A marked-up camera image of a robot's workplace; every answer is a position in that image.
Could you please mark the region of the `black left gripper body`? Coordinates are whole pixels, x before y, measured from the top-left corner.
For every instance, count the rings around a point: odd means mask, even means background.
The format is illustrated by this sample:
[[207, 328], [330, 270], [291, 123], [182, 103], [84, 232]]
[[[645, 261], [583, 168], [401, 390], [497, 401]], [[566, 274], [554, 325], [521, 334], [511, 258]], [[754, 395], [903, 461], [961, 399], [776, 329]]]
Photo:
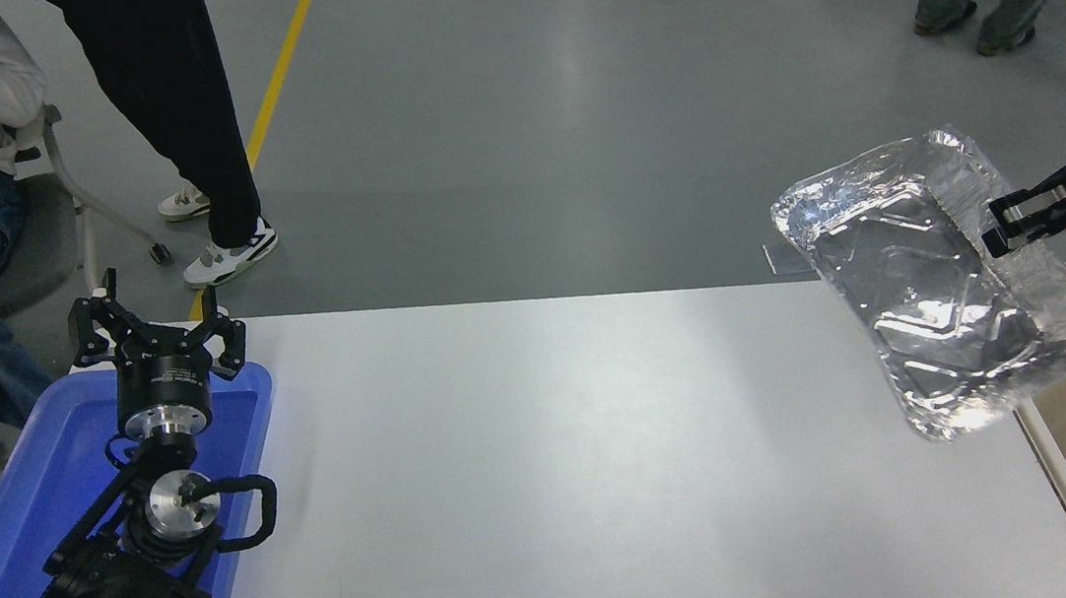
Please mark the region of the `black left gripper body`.
[[182, 340], [182, 336], [168, 337], [154, 345], [151, 340], [129, 335], [116, 344], [116, 419], [129, 420], [162, 406], [211, 409], [210, 352], [203, 346], [181, 350]]

